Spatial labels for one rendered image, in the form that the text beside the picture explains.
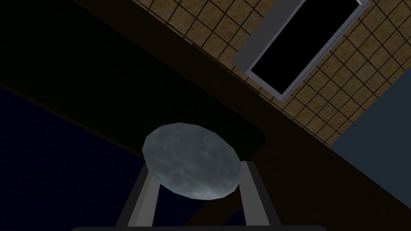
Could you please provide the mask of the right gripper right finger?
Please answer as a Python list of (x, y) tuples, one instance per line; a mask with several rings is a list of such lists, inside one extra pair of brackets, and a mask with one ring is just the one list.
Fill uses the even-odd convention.
[(246, 226), (281, 226), (264, 182), (252, 161), (241, 162), (239, 189)]

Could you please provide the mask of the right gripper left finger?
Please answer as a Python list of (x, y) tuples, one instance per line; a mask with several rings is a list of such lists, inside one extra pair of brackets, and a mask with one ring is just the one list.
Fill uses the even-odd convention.
[(159, 188), (159, 182), (144, 164), (124, 205), (116, 227), (151, 227)]

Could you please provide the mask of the dark blue door leaf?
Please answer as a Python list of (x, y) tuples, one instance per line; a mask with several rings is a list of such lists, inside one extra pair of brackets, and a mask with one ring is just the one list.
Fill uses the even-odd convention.
[(243, 122), (204, 92), (194, 98), (108, 89), (39, 92), (0, 88), (0, 231), (114, 226), (143, 166), (145, 137), (184, 122), (226, 131)]

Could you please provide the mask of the grey framed dark window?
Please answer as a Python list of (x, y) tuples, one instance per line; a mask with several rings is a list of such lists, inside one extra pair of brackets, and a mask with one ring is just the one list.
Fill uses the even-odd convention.
[(369, 0), (275, 0), (232, 64), (284, 102)]

